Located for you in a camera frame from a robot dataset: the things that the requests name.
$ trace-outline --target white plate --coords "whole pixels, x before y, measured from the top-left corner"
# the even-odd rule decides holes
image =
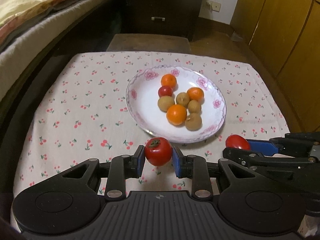
[[[168,73],[177,78],[174,98],[191,87],[200,87],[204,91],[202,127],[198,131],[171,125],[166,113],[158,108],[161,78]],[[179,66],[160,65],[138,73],[127,87],[126,103],[140,128],[155,137],[164,137],[175,143],[194,143],[209,138],[221,128],[226,117],[226,102],[219,88],[200,73]]]

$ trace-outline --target tablecloth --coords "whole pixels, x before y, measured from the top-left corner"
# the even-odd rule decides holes
[[[145,145],[151,136],[130,116],[125,92],[137,73],[162,64],[202,73],[220,88],[226,100],[224,126],[202,142],[177,144],[184,155],[217,162],[231,134],[267,140],[289,132],[268,88],[249,64],[177,53],[78,54],[34,114],[16,170],[14,196],[86,159],[110,162],[118,155],[133,155],[138,145]],[[105,185],[106,179],[99,194],[104,194]],[[218,194],[214,179],[212,185]],[[126,180],[126,193],[131,190],[191,190],[191,180],[176,178],[171,162],[154,167],[146,160],[141,178]]]

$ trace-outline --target tangerine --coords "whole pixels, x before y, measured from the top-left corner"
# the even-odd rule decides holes
[[[192,87],[189,88],[187,91],[187,94],[191,100],[197,100],[198,102],[201,102],[204,99],[204,92],[201,88]]]
[[[174,75],[172,74],[165,74],[161,78],[161,85],[162,86],[169,86],[171,88],[175,88],[177,85],[177,79]]]
[[[167,111],[167,119],[172,125],[180,125],[187,118],[187,109],[182,105],[170,106]]]

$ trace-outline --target wall socket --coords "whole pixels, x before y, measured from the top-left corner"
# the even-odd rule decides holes
[[[216,11],[219,12],[220,8],[221,8],[221,3],[218,2],[214,2],[214,1],[209,1],[209,0],[205,0],[205,6],[211,10],[211,11]]]

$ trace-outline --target cherry tomato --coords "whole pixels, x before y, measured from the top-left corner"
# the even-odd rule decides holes
[[[226,139],[226,147],[250,150],[250,144],[240,135],[233,134]]]
[[[162,86],[158,90],[159,97],[169,96],[171,97],[173,94],[173,89],[169,86]]]
[[[152,138],[144,148],[146,159],[153,166],[163,166],[172,157],[172,146],[170,142],[162,137]]]

